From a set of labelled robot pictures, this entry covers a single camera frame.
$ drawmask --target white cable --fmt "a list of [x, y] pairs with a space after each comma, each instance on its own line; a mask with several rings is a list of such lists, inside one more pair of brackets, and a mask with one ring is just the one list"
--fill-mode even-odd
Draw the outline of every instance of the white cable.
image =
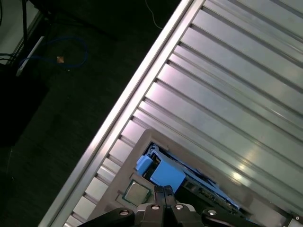
[[163, 29], [162, 27], [160, 27], [160, 26], [157, 25], [157, 23], [156, 23], [156, 21], [155, 21], [154, 14], [153, 14], [153, 11], [152, 11], [151, 8], [148, 6], [147, 0], [145, 0], [145, 4], [146, 4], [148, 10], [151, 12], [152, 20], [153, 20], [153, 23], [155, 24], [155, 26], [156, 26], [157, 28], [159, 28], [159, 29]]

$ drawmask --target blue plastic component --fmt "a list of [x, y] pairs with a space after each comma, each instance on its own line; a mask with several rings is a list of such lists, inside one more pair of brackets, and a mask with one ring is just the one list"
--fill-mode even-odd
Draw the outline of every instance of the blue plastic component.
[[175, 160], [162, 154], [159, 151], [159, 147], [157, 145], [151, 144], [146, 155], [141, 156], [137, 161], [136, 170], [138, 171], [138, 174], [143, 175], [147, 171], [153, 162], [151, 157], [153, 154], [155, 154], [160, 160], [159, 165], [150, 177], [150, 180], [155, 184], [159, 186], [170, 185], [173, 191], [176, 192], [186, 176], [189, 176], [201, 184], [203, 187], [206, 187], [209, 190], [213, 191], [215, 194], [221, 198], [224, 198], [230, 204], [239, 209], [239, 206], [223, 191], [221, 191], [215, 182], [200, 173], [198, 170], [193, 169], [186, 163], [178, 160], [174, 155], [170, 154], [169, 152], [167, 153]]
[[136, 170], [138, 174], [143, 175], [151, 164], [152, 159], [146, 155], [142, 155], [137, 161]]
[[162, 153], [154, 152], [154, 154], [161, 162], [150, 180], [159, 186], [170, 185], [176, 192], [186, 177], [182, 167]]

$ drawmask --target dark carpet floor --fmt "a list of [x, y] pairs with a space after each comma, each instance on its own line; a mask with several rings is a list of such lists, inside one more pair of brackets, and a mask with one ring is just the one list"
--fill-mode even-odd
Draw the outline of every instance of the dark carpet floor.
[[[148, 0], [164, 26], [178, 0]], [[61, 0], [60, 7], [114, 38], [83, 26], [53, 24], [48, 40], [72, 35], [85, 40], [87, 62], [63, 69], [32, 60], [22, 77], [47, 88], [41, 104], [13, 147], [1, 147], [0, 171], [13, 177], [1, 227], [37, 226], [160, 33], [144, 0]], [[48, 45], [44, 57], [82, 61], [83, 45], [66, 40]]]

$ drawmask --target screw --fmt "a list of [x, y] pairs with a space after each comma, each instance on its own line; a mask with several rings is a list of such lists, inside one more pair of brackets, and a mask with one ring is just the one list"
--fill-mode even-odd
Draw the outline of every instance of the screw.
[[175, 207], [176, 207], [177, 210], [181, 210], [181, 209], [184, 208], [184, 207], [183, 207], [182, 205], [180, 205], [180, 204], [176, 205]]
[[217, 212], [215, 210], [209, 210], [207, 213], [209, 213], [210, 215], [216, 215]]
[[125, 215], [128, 215], [128, 213], [129, 213], [128, 210], [123, 210], [123, 211], [120, 212], [120, 215], [125, 216]]
[[160, 207], [158, 206], [158, 205], [154, 205], [154, 206], [152, 206], [151, 207], [153, 210], [159, 210], [160, 209]]

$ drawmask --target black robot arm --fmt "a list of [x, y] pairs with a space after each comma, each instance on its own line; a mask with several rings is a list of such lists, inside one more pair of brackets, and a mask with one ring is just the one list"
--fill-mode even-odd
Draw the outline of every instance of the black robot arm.
[[179, 204], [170, 186], [155, 186], [154, 203], [137, 212], [117, 208], [80, 227], [259, 227], [223, 210], [207, 208], [201, 215], [189, 204]]

